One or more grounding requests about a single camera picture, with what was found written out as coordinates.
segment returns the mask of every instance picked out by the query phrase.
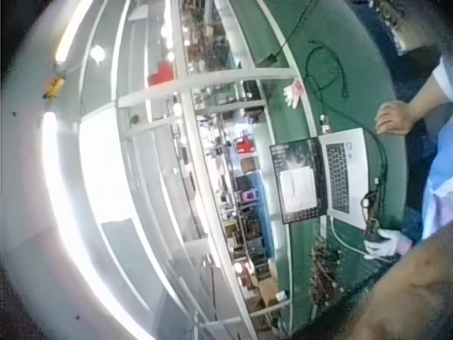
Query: fluorescent light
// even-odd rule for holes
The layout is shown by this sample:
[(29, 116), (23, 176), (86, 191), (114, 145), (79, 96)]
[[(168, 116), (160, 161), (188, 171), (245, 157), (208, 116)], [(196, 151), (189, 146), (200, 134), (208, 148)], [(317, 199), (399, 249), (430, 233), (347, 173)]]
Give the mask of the fluorescent light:
[(161, 28), (161, 35), (164, 38), (167, 38), (171, 34), (171, 28), (169, 28), (167, 25), (163, 25)]
[(169, 62), (174, 61), (175, 54), (173, 52), (169, 52), (168, 55), (167, 55), (167, 59), (169, 60)]
[(174, 103), (173, 112), (176, 117), (181, 117), (183, 115), (183, 106), (180, 103)]
[(42, 167), (52, 210), (63, 245), (93, 294), (109, 313), (136, 339), (155, 340), (127, 313), (115, 299), (94, 268), (79, 233), (71, 200), (59, 165), (57, 119), (53, 112), (42, 120)]
[(90, 57), (94, 59), (96, 64), (99, 64), (105, 59), (105, 50), (101, 46), (96, 45), (91, 49)]
[(240, 264), (239, 262), (236, 262), (236, 263), (233, 265), (233, 267), (234, 267), (234, 270), (235, 270), (238, 274), (240, 274), (240, 273), (243, 272), (243, 266), (242, 266), (242, 264)]
[(173, 48), (174, 44), (173, 44), (173, 39), (171, 38), (167, 38), (167, 42), (166, 42), (166, 47), (171, 50)]
[(57, 53), (55, 54), (55, 60), (57, 62), (64, 63), (66, 61), (69, 49), (71, 48), (72, 41), (76, 36), (80, 23), (84, 19), (85, 14), (92, 3), (93, 0), (81, 0), (79, 5), (77, 5), (75, 12), (63, 33), (62, 39), (59, 42)]

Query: black cable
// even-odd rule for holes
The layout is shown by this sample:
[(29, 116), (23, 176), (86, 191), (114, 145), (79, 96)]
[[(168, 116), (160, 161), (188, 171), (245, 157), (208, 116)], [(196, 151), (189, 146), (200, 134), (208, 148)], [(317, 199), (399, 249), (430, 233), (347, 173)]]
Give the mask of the black cable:
[(280, 55), (280, 53), (282, 53), (283, 48), (286, 46), (286, 44), (289, 42), (289, 40), (292, 38), (292, 36), (296, 33), (296, 30), (298, 29), (299, 25), (301, 24), (302, 20), (304, 19), (307, 11), (309, 10), (310, 5), (312, 3), (314, 3), (315, 1), (316, 1), (316, 4), (319, 2), (319, 0), (309, 0), (309, 2), (305, 5), (304, 9), (302, 10), (302, 12), (299, 16), (299, 19), (296, 22), (296, 25), (292, 29), (291, 33), (287, 36), (287, 38), (285, 39), (283, 44), (280, 46), (280, 49), (276, 53), (274, 53), (275, 57), (278, 57)]
[[(345, 70), (341, 64), (340, 58), (338, 55), (328, 46), (324, 45), (320, 41), (310, 40), (311, 44), (316, 45), (308, 54), (306, 61), (305, 61), (305, 75), (303, 78), (305, 87), (312, 92), (315, 99), (321, 104), (321, 112), (323, 115), (328, 116), (327, 112), (335, 113), (340, 117), (349, 120), (354, 125), (362, 128), (374, 141), (377, 146), (379, 152), (379, 159), (380, 159), (380, 172), (379, 172), (379, 183), (376, 185), (376, 197), (378, 197), (378, 204), (379, 204), (379, 214), (384, 214), (384, 201), (385, 201), (385, 184), (386, 184), (386, 177), (388, 171), (388, 164), (387, 164), (387, 155), (382, 144), (381, 140), (377, 137), (374, 131), (371, 131), (368, 127), (364, 124), (359, 122), (358, 120), (350, 117), (349, 115), (345, 114), (341, 110), (333, 107), (332, 105), (328, 104), (324, 100), (323, 92), (334, 85), (337, 81), (341, 80), (341, 96), (344, 99), (349, 98), (349, 90), (348, 90), (348, 80), (346, 77)], [(336, 63), (337, 72), (333, 75), (333, 78), (327, 81), (324, 85), (320, 85), (318, 79), (310, 72), (310, 61), (314, 58), (314, 56), (320, 51), (326, 51), (329, 56), (331, 56), (332, 60)]]

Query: wire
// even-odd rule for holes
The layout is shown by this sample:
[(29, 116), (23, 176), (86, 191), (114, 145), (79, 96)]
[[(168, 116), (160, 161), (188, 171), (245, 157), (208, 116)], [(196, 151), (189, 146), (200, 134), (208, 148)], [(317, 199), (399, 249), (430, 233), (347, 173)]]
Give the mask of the wire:
[(296, 33), (299, 25), (301, 24), (301, 22), (304, 19), (307, 11), (309, 10), (310, 5), (312, 3), (314, 3), (315, 1), (316, 1), (316, 4), (318, 4), (319, 0), (309, 0), (309, 2), (305, 5), (304, 9), (302, 10), (302, 12), (301, 12), (301, 14), (299, 16), (299, 19), (296, 22), (296, 25), (292, 29), (291, 33), (287, 36), (287, 38), (283, 42), (283, 44), (280, 46), (280, 49), (276, 53), (274, 53), (274, 56), (278, 57), (280, 55), (280, 53), (282, 53), (283, 48), (286, 46), (286, 44), (289, 42), (289, 40), (291, 40), (292, 36)]
[(347, 244), (346, 242), (344, 242), (336, 233), (335, 231), (335, 227), (333, 226), (333, 217), (331, 216), (331, 229), (332, 229), (332, 233), (333, 233), (333, 236), (336, 238), (336, 240), (338, 242), (340, 242), (340, 244), (342, 244), (345, 248), (348, 248), (349, 250), (352, 250), (358, 254), (361, 254), (361, 255), (364, 255), (364, 256), (370, 256), (372, 257), (374, 260), (378, 260), (378, 261), (382, 261), (382, 262), (386, 262), (388, 264), (392, 264), (393, 262), (395, 262), (395, 260), (388, 260), (388, 259), (384, 259), (383, 257), (379, 257), (379, 256), (373, 256), (371, 254), (368, 254), (367, 252), (363, 251), (363, 250), (360, 250), (360, 249), (357, 249), (353, 246), (350, 246), (349, 244)]
[[(332, 85), (334, 85), (338, 80), (341, 80), (341, 97), (343, 99), (349, 98), (349, 90), (348, 90), (348, 80), (346, 77), (345, 70), (343, 68), (343, 65), (341, 64), (340, 58), (338, 55), (328, 46), (324, 45), (321, 41), (316, 41), (316, 40), (309, 40), (309, 43), (314, 45), (314, 48), (310, 51), (310, 53), (307, 55), (306, 61), (305, 61), (305, 75), (303, 77), (303, 81), (305, 86), (312, 92), (314, 95), (315, 99), (319, 101), (321, 104), (321, 112), (325, 115), (328, 116), (327, 112), (335, 113), (336, 115), (339, 115), (340, 117), (349, 120), (351, 123), (353, 123), (356, 126), (361, 127), (374, 141), (374, 143), (377, 146), (378, 153), (379, 153), (379, 160), (380, 160), (380, 172), (379, 172), (379, 182), (376, 187), (376, 192), (377, 192), (377, 197), (378, 197), (378, 202), (379, 204), (379, 214), (384, 215), (384, 199), (385, 199), (385, 184), (386, 184), (386, 178), (387, 178), (387, 171), (388, 171), (388, 164), (387, 164), (387, 155), (386, 151), (384, 148), (384, 145), (382, 144), (381, 140), (377, 137), (377, 135), (371, 131), (368, 127), (366, 127), (363, 123), (359, 122), (358, 120), (350, 117), (349, 115), (343, 113), (341, 110), (338, 110), (337, 108), (333, 107), (332, 105), (328, 104), (324, 100), (324, 94), (323, 92), (330, 88)], [(333, 75), (332, 79), (330, 81), (327, 81), (326, 84), (320, 85), (318, 79), (311, 73), (311, 64), (310, 61), (314, 58), (315, 55), (318, 55), (321, 51), (325, 51), (328, 53), (328, 55), (332, 58), (332, 60), (335, 62), (337, 66), (337, 72)]]

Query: electronic device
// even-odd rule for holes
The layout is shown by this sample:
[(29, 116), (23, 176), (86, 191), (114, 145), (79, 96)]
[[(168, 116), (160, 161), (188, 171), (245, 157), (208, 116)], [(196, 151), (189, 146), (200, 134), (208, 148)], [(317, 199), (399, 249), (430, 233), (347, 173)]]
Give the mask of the electronic device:
[(365, 230), (369, 192), (362, 128), (272, 145), (283, 223), (330, 215)]

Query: green workbench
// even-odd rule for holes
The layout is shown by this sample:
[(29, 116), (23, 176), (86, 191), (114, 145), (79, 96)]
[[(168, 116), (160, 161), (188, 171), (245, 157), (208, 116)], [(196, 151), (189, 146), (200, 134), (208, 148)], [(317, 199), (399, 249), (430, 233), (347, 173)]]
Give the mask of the green workbench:
[[(284, 36), (294, 28), (306, 0), (265, 0), (270, 12), (277, 21)], [(246, 36), (248, 46), (256, 62), (271, 52), (279, 50), (279, 43), (267, 22), (263, 12), (254, 0), (231, 0), (239, 23)], [(341, 81), (338, 81), (323, 92), (324, 100), (346, 115), (360, 121), (374, 130), (374, 117), (378, 107), (385, 101), (394, 100), (389, 70), (387, 69), (377, 46), (366, 28), (343, 0), (320, 0), (309, 17), (303, 21), (289, 42), (290, 49), (304, 77), (306, 59), (313, 45), (309, 40), (321, 41), (338, 56), (345, 70), (349, 97), (341, 96)], [(287, 67), (287, 62), (280, 55), (276, 67)], [(326, 58), (313, 58), (310, 61), (310, 72), (317, 79), (330, 79), (334, 65)], [(272, 81), (267, 85), (272, 94), (267, 95), (270, 119), (277, 143), (299, 140), (309, 137), (309, 131), (302, 105), (296, 110), (286, 106), (283, 89), (291, 81)], [(322, 114), (322, 107), (315, 96), (309, 93), (309, 99), (315, 121)], [(332, 130), (341, 131), (356, 128), (350, 121), (326, 112)], [(398, 227), (403, 215), (406, 199), (406, 153), (403, 138), (395, 136), (380, 137), (385, 146), (388, 160), (388, 179), (386, 182), (385, 216), (381, 224), (386, 227)], [(379, 154), (375, 143), (367, 138), (370, 183), (379, 175)], [(337, 234), (348, 244), (363, 249), (363, 232), (342, 222), (335, 222)], [(319, 233), (319, 219), (290, 225), (293, 272), (293, 329), (303, 327), (310, 320), (312, 305), (309, 299), (311, 268), (311, 247), (314, 237)], [(338, 269), (338, 280), (346, 289), (363, 280), (379, 268), (375, 261), (364, 260), (355, 252), (348, 251), (328, 233), (328, 242), (332, 247), (343, 250), (342, 262)], [(289, 277), (285, 272), (287, 262), (277, 261), (279, 285), (286, 288)]]

